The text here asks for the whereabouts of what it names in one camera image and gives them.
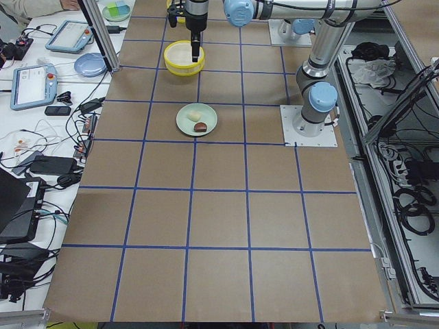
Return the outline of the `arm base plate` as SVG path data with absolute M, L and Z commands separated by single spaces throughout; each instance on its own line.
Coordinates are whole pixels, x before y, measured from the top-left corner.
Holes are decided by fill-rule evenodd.
M 302 118 L 302 106 L 281 105 L 281 121 L 285 146 L 337 147 L 331 116 L 323 123 L 309 123 Z
M 270 19 L 271 45 L 279 47 L 311 47 L 313 19 Z

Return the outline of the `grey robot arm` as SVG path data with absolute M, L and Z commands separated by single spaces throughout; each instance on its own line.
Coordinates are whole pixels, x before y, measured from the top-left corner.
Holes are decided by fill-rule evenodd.
M 308 34 L 313 27 L 313 19 L 284 20 L 281 32 L 286 38 L 293 38 L 295 36 Z
M 253 20 L 317 19 L 321 27 L 311 53 L 299 67 L 296 82 L 303 106 L 293 120 L 301 135 L 314 137 L 337 102 L 337 91 L 326 77 L 355 22 L 372 14 L 380 1 L 224 1 L 224 15 L 235 27 Z

